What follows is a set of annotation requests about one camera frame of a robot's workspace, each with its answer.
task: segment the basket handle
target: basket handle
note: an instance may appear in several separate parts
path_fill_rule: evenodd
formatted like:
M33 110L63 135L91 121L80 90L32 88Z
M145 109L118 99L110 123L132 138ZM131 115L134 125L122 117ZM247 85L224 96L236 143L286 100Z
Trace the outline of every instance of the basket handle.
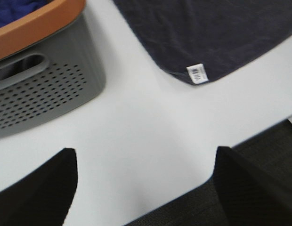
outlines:
M29 57L41 57L41 61L38 62L36 65L29 67L19 73L16 73L12 76L9 76L3 80L0 80L0 90L9 87L11 85L17 84L20 81L23 81L27 78L30 78L44 70L47 69L49 66L49 59L42 53L39 52L26 52L17 54L15 56L9 57L5 60L0 61L0 70L4 68L8 68L17 62L21 62L22 60L29 59Z

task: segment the basket handle opening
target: basket handle opening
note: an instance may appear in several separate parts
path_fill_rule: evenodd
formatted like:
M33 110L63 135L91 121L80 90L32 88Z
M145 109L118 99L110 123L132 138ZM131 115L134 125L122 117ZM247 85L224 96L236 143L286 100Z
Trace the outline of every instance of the basket handle opening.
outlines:
M0 90L30 78L49 66L48 58L37 52L17 54L0 62Z

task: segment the dark towel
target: dark towel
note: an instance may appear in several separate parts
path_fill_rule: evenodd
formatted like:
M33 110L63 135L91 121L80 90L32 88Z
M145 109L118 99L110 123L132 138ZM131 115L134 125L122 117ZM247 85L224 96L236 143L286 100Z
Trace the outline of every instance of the dark towel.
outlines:
M0 27L18 20L46 4L47 0L0 0Z
M77 182L76 153L66 148L0 192L0 226L61 226Z
M190 84L189 66L214 81L292 34L292 0L114 2L158 66Z

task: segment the white table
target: white table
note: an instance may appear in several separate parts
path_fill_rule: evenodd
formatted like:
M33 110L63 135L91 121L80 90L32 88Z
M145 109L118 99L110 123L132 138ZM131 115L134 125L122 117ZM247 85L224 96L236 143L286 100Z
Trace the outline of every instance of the white table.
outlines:
M216 82L193 87L161 71L111 0L85 10L107 74L94 100L0 139L0 190L64 147L79 184L66 226L120 226L204 183L216 148L292 115L292 37Z

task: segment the gray plastic basket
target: gray plastic basket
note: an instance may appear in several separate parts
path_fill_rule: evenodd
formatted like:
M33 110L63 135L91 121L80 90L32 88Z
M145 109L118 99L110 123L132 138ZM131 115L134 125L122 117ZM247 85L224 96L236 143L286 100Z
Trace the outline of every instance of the gray plastic basket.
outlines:
M0 60L0 69L29 56L41 60L0 81L0 137L67 113L99 95L105 86L105 75L83 16Z

